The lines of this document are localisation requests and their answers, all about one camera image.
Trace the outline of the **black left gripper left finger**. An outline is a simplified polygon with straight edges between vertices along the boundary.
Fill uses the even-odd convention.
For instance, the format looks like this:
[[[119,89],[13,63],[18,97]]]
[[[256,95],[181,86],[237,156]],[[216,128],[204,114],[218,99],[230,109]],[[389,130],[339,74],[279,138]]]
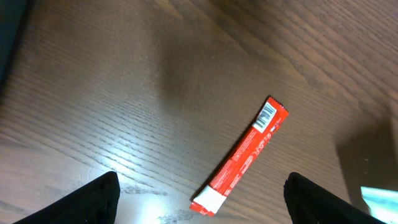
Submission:
[[[121,189],[109,171],[16,224],[114,224]]]

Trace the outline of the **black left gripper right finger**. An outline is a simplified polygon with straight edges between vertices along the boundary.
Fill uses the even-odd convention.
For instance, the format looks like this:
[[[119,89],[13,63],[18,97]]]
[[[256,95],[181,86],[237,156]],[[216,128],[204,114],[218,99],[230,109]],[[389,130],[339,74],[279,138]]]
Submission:
[[[284,200],[294,224],[382,224],[297,172],[285,181]]]

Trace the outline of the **mint green wipes pack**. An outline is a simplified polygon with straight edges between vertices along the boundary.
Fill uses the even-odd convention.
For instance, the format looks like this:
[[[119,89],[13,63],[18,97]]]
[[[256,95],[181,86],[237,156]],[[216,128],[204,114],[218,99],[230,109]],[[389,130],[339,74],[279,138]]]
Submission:
[[[387,224],[397,224],[397,191],[361,186],[361,195],[371,216]]]

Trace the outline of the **red stick packet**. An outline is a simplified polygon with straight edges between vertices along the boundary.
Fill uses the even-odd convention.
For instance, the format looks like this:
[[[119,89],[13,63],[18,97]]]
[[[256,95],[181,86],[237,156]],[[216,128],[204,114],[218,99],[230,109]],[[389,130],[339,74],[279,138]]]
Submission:
[[[215,215],[288,115],[281,103],[268,96],[233,153],[192,200],[189,209],[202,215]]]

